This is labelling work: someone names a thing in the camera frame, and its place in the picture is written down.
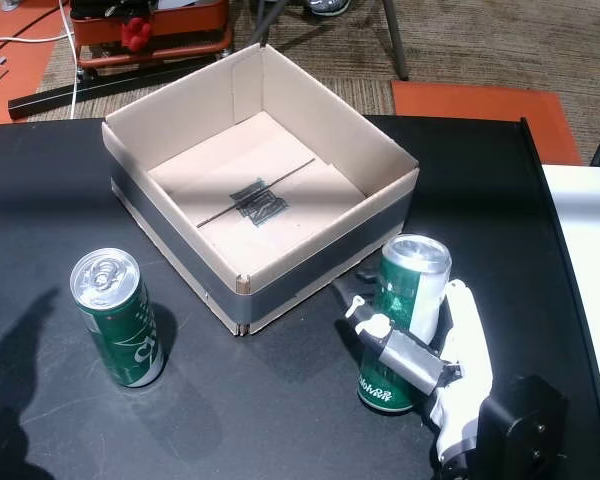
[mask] orange mat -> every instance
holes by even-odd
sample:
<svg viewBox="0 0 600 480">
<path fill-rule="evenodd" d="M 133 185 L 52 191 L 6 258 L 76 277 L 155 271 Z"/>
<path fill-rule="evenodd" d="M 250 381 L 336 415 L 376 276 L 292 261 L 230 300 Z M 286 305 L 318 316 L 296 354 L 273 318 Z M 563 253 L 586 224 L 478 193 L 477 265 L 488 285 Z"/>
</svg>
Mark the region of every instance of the orange mat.
<svg viewBox="0 0 600 480">
<path fill-rule="evenodd" d="M 11 12 L 0 10 L 0 37 L 13 36 L 18 30 L 51 10 L 57 5 L 57 0 L 22 0 L 18 8 Z M 62 19 L 55 12 L 20 36 L 23 38 L 55 37 L 63 32 Z M 51 58 L 55 43 L 9 43 L 0 50 L 0 56 L 5 56 L 5 67 L 9 69 L 0 79 L 0 123 L 11 123 L 7 111 L 7 101 L 35 93 L 44 70 Z"/>
<path fill-rule="evenodd" d="M 582 165 L 558 95 L 503 87 L 393 81 L 396 115 L 529 123 L 540 161 Z"/>
</svg>

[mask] shoe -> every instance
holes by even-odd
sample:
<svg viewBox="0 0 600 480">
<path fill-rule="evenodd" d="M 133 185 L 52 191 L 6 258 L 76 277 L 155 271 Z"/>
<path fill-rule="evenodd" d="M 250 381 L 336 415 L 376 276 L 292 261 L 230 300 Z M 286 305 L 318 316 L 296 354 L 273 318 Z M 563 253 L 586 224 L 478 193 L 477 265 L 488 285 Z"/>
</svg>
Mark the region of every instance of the shoe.
<svg viewBox="0 0 600 480">
<path fill-rule="evenodd" d="M 340 15 L 347 8 L 351 0 L 307 0 L 311 13 L 321 17 L 334 17 Z"/>
</svg>

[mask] beverage can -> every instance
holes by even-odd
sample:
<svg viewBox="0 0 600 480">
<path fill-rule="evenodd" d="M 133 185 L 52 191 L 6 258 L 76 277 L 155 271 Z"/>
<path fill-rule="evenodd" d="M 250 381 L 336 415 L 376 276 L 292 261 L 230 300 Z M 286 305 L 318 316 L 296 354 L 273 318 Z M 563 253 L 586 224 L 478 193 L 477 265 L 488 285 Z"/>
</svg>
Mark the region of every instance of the beverage can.
<svg viewBox="0 0 600 480">
<path fill-rule="evenodd" d="M 126 387 L 154 380 L 164 356 L 135 259 L 117 248 L 88 253 L 73 268 L 70 286 L 111 377 Z"/>
<path fill-rule="evenodd" d="M 398 235 L 382 248 L 374 308 L 395 328 L 425 343 L 438 327 L 438 312 L 449 280 L 451 255 L 442 243 L 422 235 Z M 358 374 L 358 395 L 385 412 L 409 410 L 418 395 L 409 383 L 365 351 Z"/>
</svg>

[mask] black table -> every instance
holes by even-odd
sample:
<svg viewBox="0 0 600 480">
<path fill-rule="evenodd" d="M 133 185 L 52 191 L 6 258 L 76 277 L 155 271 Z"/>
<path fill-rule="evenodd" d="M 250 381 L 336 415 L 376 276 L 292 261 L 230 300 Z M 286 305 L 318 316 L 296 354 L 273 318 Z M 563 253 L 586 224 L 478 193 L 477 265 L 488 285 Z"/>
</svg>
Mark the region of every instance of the black table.
<svg viewBox="0 0 600 480">
<path fill-rule="evenodd" d="M 569 397 L 554 478 L 600 478 L 600 381 L 523 124 L 372 117 L 421 161 L 407 230 L 445 243 L 498 379 Z M 359 345 L 327 289 L 234 338 L 110 191 L 99 120 L 0 126 L 0 479 L 427 479 L 434 434 L 355 395 Z M 107 377 L 72 302 L 84 253 L 138 260 L 169 361 Z"/>
</svg>

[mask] cardboard box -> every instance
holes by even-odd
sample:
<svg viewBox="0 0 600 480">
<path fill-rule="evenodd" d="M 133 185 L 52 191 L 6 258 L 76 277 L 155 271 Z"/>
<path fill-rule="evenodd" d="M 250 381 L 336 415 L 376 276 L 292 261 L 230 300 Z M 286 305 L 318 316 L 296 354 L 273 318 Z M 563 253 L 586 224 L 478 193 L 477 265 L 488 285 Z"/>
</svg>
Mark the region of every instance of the cardboard box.
<svg viewBox="0 0 600 480">
<path fill-rule="evenodd" d="M 257 45 L 112 113 L 112 187 L 235 335 L 254 333 L 398 233 L 418 163 Z"/>
</svg>

